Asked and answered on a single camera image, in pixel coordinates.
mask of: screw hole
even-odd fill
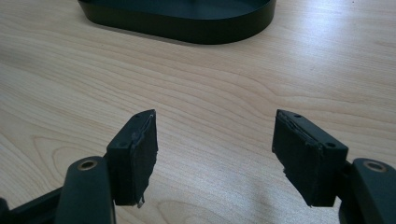
[[[78,169],[80,171],[86,171],[86,170],[91,170],[93,167],[95,167],[98,164],[97,161],[83,161],[78,165]]]
[[[365,161],[363,164],[372,171],[379,173],[385,173],[387,171],[387,167],[376,161]]]
[[[119,142],[118,147],[126,147],[128,145],[127,142]]]
[[[328,147],[335,147],[335,144],[334,144],[334,143],[326,143],[326,145],[327,145]]]

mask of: black oval tray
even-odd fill
[[[196,44],[251,37],[274,17],[276,0],[78,0],[105,26]]]

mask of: wooden table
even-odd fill
[[[338,223],[271,152],[278,108],[396,166],[396,2],[278,0],[247,40],[200,46],[96,25],[78,2],[0,1],[0,195],[14,208],[156,109],[141,209],[118,223]]]

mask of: wood grain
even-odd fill
[[[119,223],[337,223],[309,208],[271,152],[291,110],[396,166],[396,2],[278,0],[250,39],[199,46],[92,24],[77,1],[0,1],[0,195],[63,184],[132,114],[157,110],[141,209]]]

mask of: metal ring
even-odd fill
[[[87,160],[87,161],[82,161],[79,165],[78,165],[78,169],[80,171],[87,171],[87,170],[91,170],[93,167],[95,167],[98,164],[97,161],[94,160]]]
[[[388,170],[387,167],[385,167],[382,163],[379,163],[377,161],[365,161],[363,164],[370,170],[379,173],[385,173]]]

